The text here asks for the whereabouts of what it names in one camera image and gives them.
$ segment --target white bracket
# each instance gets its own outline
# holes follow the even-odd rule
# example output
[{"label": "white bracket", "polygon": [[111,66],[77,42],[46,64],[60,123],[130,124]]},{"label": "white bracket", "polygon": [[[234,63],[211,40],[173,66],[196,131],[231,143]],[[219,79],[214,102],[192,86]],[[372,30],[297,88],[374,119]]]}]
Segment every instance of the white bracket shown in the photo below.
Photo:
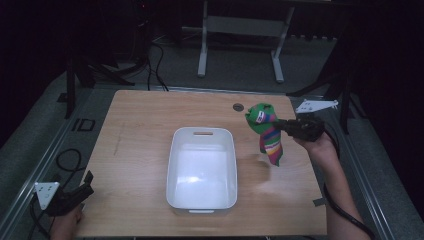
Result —
[{"label": "white bracket", "polygon": [[38,202],[42,210],[46,210],[49,206],[50,201],[53,199],[56,194],[57,189],[59,188],[58,182],[47,182],[47,183],[35,183],[35,191],[37,192]]},{"label": "white bracket", "polygon": [[337,108],[339,102],[337,100],[334,101],[309,101],[304,100],[302,104],[298,108],[296,108],[296,113],[310,113],[316,112],[326,108]]}]

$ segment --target black cable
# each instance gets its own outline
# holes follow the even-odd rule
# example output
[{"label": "black cable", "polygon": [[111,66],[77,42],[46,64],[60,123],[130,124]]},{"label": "black cable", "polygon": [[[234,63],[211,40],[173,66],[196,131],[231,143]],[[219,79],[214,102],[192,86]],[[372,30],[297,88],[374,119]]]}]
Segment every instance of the black cable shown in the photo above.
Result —
[{"label": "black cable", "polygon": [[[78,159],[77,159],[77,160],[78,160],[78,162],[77,162],[77,164],[76,164],[76,166],[75,166],[74,168],[66,168],[66,167],[64,167],[64,166],[60,163],[60,157],[61,157],[63,154],[65,154],[65,153],[67,153],[67,152],[71,152],[71,151],[76,152],[76,153],[78,154]],[[69,177],[68,177],[68,179],[66,180],[66,182],[62,185],[62,188],[63,188],[63,189],[64,189],[64,188],[68,185],[69,181],[71,181],[71,179],[74,177],[74,175],[75,175],[77,172],[82,171],[82,170],[85,170],[85,167],[80,168],[81,160],[82,160],[82,159],[81,159],[81,153],[80,153],[80,151],[78,151],[78,150],[77,150],[77,149],[75,149],[75,148],[67,149],[67,150],[62,151],[61,153],[59,153],[59,155],[57,155],[57,157],[56,157],[56,164],[57,164],[58,168],[60,168],[61,170],[65,171],[65,172],[71,172],[71,175],[69,175]]]},{"label": "black cable", "polygon": [[31,228],[31,231],[30,231],[30,233],[29,233],[29,235],[28,235],[28,239],[31,239],[32,238],[32,236],[33,236],[33,233],[34,233],[34,230],[35,230],[35,227],[37,227],[38,228],[38,231],[39,232],[41,232],[42,234],[43,234],[43,236],[44,237],[46,237],[47,239],[50,239],[50,234],[47,232],[47,230],[43,227],[43,226],[41,226],[41,224],[40,224],[40,219],[41,219],[41,217],[44,215],[44,211],[42,211],[41,212],[41,214],[38,216],[38,217],[36,217],[35,216],[35,210],[34,210],[34,204],[35,204],[35,202],[38,200],[38,198],[37,198],[37,194],[36,193],[34,193],[34,195],[32,196],[32,199],[31,199],[31,202],[30,202],[30,211],[29,211],[29,213],[30,213],[30,215],[31,215],[31,218],[32,218],[32,220],[34,221],[34,225],[33,225],[33,227]]},{"label": "black cable", "polygon": [[331,208],[337,214],[339,214],[343,218],[347,219],[353,225],[355,225],[356,227],[358,227],[359,229],[361,229],[362,231],[364,231],[371,239],[375,239],[375,235],[371,231],[371,229],[369,229],[367,226],[365,226],[365,224],[363,224],[362,222],[358,221],[356,218],[354,218],[349,213],[345,212],[342,208],[339,207],[339,205],[337,205],[334,202],[333,198],[331,197],[330,193],[328,192],[328,189],[327,189],[327,186],[325,185],[325,183],[324,183],[324,195],[325,195],[325,197],[327,199],[328,204],[331,206]]},{"label": "black cable", "polygon": [[161,46],[159,46],[158,44],[153,43],[153,42],[152,42],[152,46],[155,46],[155,47],[159,48],[159,50],[161,51],[161,55],[160,55],[159,61],[156,64],[156,70],[154,71],[155,72],[155,75],[156,75],[156,78],[157,78],[158,82],[162,85],[162,88],[164,88],[164,90],[166,90],[166,91],[169,91],[168,87],[163,82],[163,79],[159,76],[159,65],[160,65],[160,63],[162,62],[162,59],[163,59],[163,48]]}]

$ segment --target metal frame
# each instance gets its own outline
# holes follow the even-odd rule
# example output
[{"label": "metal frame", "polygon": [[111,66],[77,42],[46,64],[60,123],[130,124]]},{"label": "metal frame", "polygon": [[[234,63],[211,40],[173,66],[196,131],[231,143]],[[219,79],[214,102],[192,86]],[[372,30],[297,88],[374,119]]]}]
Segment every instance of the metal frame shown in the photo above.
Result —
[{"label": "metal frame", "polygon": [[208,32],[222,32],[279,37],[277,48],[271,51],[271,60],[274,67],[275,80],[278,83],[284,82],[283,71],[281,70],[280,55],[287,36],[287,31],[289,29],[293,12],[294,7],[290,7],[285,21],[209,16],[208,1],[205,0],[203,2],[202,48],[200,50],[199,68],[197,75],[199,77],[204,77],[206,75],[206,63],[208,57]]}]

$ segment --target wooden table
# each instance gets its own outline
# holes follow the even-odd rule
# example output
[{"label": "wooden table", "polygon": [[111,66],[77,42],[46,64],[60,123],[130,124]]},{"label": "wooden table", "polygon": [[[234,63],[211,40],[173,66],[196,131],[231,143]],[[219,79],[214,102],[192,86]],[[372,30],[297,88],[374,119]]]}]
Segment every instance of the wooden table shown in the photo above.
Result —
[{"label": "wooden table", "polygon": [[[260,102],[272,104],[279,118],[295,117],[285,96],[118,91],[87,166],[95,192],[77,236],[325,235],[325,207],[313,203],[322,195],[306,151],[284,132],[280,167],[259,151],[244,113]],[[167,203],[173,134],[189,126],[233,135],[238,200],[227,215],[181,216]]]}]

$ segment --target colorful sock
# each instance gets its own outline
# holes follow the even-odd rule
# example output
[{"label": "colorful sock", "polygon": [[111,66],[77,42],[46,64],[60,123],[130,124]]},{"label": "colorful sock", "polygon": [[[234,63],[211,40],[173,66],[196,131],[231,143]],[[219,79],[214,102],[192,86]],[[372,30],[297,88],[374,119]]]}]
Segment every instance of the colorful sock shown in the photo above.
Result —
[{"label": "colorful sock", "polygon": [[283,156],[281,145],[281,131],[274,128],[272,122],[278,121],[271,104],[259,103],[248,110],[245,114],[250,128],[260,135],[259,150],[266,153],[273,165],[280,165]]}]

